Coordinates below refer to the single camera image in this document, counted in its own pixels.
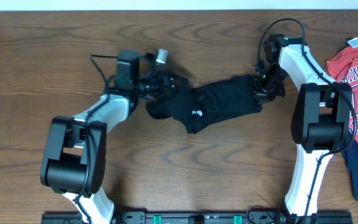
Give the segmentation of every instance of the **wood grain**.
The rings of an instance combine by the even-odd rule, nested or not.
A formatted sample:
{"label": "wood grain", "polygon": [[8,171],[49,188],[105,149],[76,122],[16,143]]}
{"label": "wood grain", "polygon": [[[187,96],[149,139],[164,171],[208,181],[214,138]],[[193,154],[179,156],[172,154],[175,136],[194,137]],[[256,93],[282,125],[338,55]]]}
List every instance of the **wood grain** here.
{"label": "wood grain", "polygon": [[[43,212],[74,211],[40,184],[39,169],[51,119],[85,110],[101,93],[89,54],[165,48],[170,68],[199,86],[252,73],[262,32],[282,17],[305,23],[321,65],[344,38],[358,36],[358,11],[0,12],[0,223],[39,223]],[[300,29],[283,23],[272,32]],[[114,71],[113,63],[101,63]],[[108,135],[104,189],[118,205],[153,211],[279,207],[296,157],[290,80],[286,91],[259,114],[196,135],[178,121],[152,119],[141,101]],[[341,156],[327,168],[319,208],[349,210],[358,220]]]}

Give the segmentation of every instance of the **black cable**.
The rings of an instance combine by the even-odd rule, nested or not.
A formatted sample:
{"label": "black cable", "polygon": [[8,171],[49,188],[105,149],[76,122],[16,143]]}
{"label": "black cable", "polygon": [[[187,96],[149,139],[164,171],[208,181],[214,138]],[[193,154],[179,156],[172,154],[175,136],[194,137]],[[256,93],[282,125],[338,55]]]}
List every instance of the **black cable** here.
{"label": "black cable", "polygon": [[305,26],[297,19],[293,19],[293,18],[283,18],[283,19],[279,19],[275,22],[273,22],[272,24],[270,24],[266,31],[263,33],[260,41],[259,41],[259,46],[258,46],[258,57],[257,57],[257,65],[255,66],[255,69],[259,69],[259,62],[260,62],[260,48],[262,46],[262,42],[263,42],[263,39],[267,33],[267,31],[276,23],[278,22],[281,22],[281,21],[294,21],[296,22],[297,24],[299,24],[302,28],[302,43],[301,43],[301,51],[302,51],[302,56],[304,56],[306,62],[308,63],[308,65],[313,69],[314,72],[316,72],[317,76],[319,76],[319,78],[321,78],[324,82],[326,82],[333,90],[334,92],[338,93],[340,97],[342,97],[347,106],[349,107],[350,111],[351,111],[351,114],[352,114],[352,117],[353,117],[353,132],[352,132],[352,137],[351,137],[351,140],[342,148],[342,149],[336,149],[336,150],[332,150],[332,151],[329,151],[323,155],[320,156],[320,158],[317,160],[317,166],[316,166],[316,171],[314,172],[314,177],[313,177],[313,181],[311,183],[311,188],[310,188],[310,193],[308,195],[308,201],[306,203],[306,210],[305,210],[305,214],[303,215],[303,218],[301,220],[303,220],[303,222],[305,222],[306,220],[306,217],[308,216],[308,210],[309,210],[309,205],[310,205],[310,200],[311,200],[311,194],[313,193],[313,189],[314,189],[314,185],[316,183],[316,179],[317,179],[317,175],[318,175],[318,171],[319,171],[319,168],[320,168],[320,165],[321,165],[321,161],[326,157],[326,156],[329,156],[329,155],[333,155],[333,154],[336,154],[336,153],[339,153],[339,152],[344,152],[346,151],[352,144],[353,144],[353,141],[354,141],[354,138],[356,137],[356,130],[357,130],[357,118],[356,118],[356,112],[354,111],[354,108],[352,106],[352,103],[351,101],[348,99],[348,97],[336,86],[334,85],[333,83],[331,83],[329,80],[327,80],[326,78],[323,77],[323,73],[320,72],[311,62],[310,62],[310,59],[308,58],[307,56],[307,53],[305,52],[305,39],[306,39],[306,29],[305,29]]}
{"label": "black cable", "polygon": [[111,80],[113,80],[114,75],[110,76],[109,78],[106,79],[106,76],[104,75],[103,71],[100,69],[100,67],[98,66],[98,64],[96,63],[96,61],[93,59],[93,57],[101,57],[101,58],[117,58],[116,56],[105,56],[105,55],[93,55],[91,54],[91,56],[89,57],[89,59],[91,60],[91,62],[93,63],[93,65],[96,67],[96,69],[98,70],[98,72],[100,73],[100,75],[103,78],[104,81],[104,92],[107,94],[106,99],[100,103],[99,105],[95,106],[92,110],[90,110],[88,112],[88,114],[85,117],[84,123],[83,123],[83,127],[85,130],[85,149],[86,149],[86,173],[85,173],[85,178],[84,178],[84,182],[81,188],[81,191],[79,192],[79,194],[73,199],[74,204],[78,205],[78,207],[80,208],[80,210],[86,215],[89,224],[91,224],[91,217],[85,212],[84,208],[82,207],[81,203],[80,203],[80,198],[84,195],[85,191],[86,191],[86,185],[88,183],[88,179],[90,176],[90,172],[91,172],[91,148],[90,148],[90,136],[92,138],[92,142],[93,144],[95,143],[95,140],[93,139],[93,135],[92,132],[89,128],[88,125],[88,121],[89,119],[92,117],[92,115],[97,112],[97,110],[99,110],[102,106],[104,106],[107,102],[109,102],[110,100],[110,94],[108,93],[108,88],[110,86],[110,82]]}
{"label": "black cable", "polygon": [[63,220],[63,224],[75,224],[75,223],[72,223],[70,220],[71,220],[71,219],[69,219],[69,218],[64,219],[64,220]]}
{"label": "black cable", "polygon": [[250,220],[250,219],[248,219],[248,221],[251,223],[251,224],[258,224],[258,223],[256,223],[256,222],[254,222],[254,221],[252,221],[252,220]]}
{"label": "black cable", "polygon": [[246,212],[246,218],[248,218],[250,222],[252,222],[252,221],[251,221],[251,219],[249,218],[248,213],[249,213],[253,208],[255,208],[255,207],[260,207],[260,208],[262,208],[263,210],[265,210],[265,212],[266,212],[266,214],[269,216],[269,218],[271,218],[271,219],[274,221],[273,216],[271,216],[271,214],[268,213],[268,211],[266,210],[265,207],[263,207],[263,206],[261,206],[261,205],[253,205],[253,206],[251,206],[251,207],[247,210],[247,212]]}
{"label": "black cable", "polygon": [[94,60],[94,57],[99,57],[99,58],[117,58],[117,56],[108,56],[108,55],[96,55],[96,54],[91,54],[89,56],[89,59],[91,60],[92,64],[95,66],[95,68],[98,70],[98,72],[100,73],[100,75],[103,78],[104,84],[108,85],[108,79],[106,78],[106,76],[104,75],[102,69],[99,67],[99,65],[96,63],[96,61]]}

